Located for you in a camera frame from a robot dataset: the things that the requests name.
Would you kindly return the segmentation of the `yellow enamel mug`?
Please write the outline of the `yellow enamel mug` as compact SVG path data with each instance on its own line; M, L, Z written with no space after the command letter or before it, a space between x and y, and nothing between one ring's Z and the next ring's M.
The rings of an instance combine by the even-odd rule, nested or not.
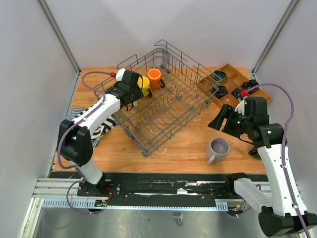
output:
M141 92L144 97L152 97L152 92L150 89L150 81L147 77L142 76L138 78L137 82L139 88L141 89Z

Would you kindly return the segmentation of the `orange ceramic mug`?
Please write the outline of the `orange ceramic mug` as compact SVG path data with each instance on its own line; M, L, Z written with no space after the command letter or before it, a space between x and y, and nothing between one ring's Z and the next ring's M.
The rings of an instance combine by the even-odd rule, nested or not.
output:
M150 81L151 89L159 89L165 87L165 83L162 80L162 72L159 69L150 69L147 73L147 78Z

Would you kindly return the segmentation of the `black mug white inside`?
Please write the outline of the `black mug white inside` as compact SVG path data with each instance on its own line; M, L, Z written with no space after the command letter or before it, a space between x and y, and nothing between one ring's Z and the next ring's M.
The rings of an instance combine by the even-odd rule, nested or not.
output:
M258 150L253 147L249 152L248 154L252 157L254 157L255 159L258 159L259 158L259 154L258 154Z

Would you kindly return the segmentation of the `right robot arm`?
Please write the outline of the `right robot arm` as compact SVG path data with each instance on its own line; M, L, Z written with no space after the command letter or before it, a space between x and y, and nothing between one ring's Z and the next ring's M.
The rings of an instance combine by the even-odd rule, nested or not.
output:
M261 157L271 197L257 188L245 173L230 174L224 192L229 198L241 196L258 213L262 232L267 237L302 234L317 225L317 216L307 211L292 175L288 148L283 144L285 130L270 123L267 101L245 97L237 107L224 104L210 128L240 138L246 134Z

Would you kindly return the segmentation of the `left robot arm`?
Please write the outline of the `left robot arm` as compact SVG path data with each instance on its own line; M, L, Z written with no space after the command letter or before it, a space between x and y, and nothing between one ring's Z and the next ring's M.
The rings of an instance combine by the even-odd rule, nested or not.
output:
M133 108L133 103L144 95L142 75L137 72L120 69L109 76L116 82L106 91L94 88L101 94L101 98L90 109L73 120L63 120L59 126L57 140L57 160L62 158L71 163L89 186L89 191L95 196L101 196L106 191L105 176L92 158L92 135L96 129L111 115L125 107Z

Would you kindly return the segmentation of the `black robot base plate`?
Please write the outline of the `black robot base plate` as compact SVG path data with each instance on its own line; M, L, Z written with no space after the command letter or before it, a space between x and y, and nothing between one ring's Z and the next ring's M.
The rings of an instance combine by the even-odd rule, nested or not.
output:
M81 182L77 172L52 172L47 183L50 190L66 193L70 197L106 198L133 201L175 201L176 204L202 199L226 201L233 207L243 198L230 185L231 174L187 174L187 173L104 173L106 191L97 195Z

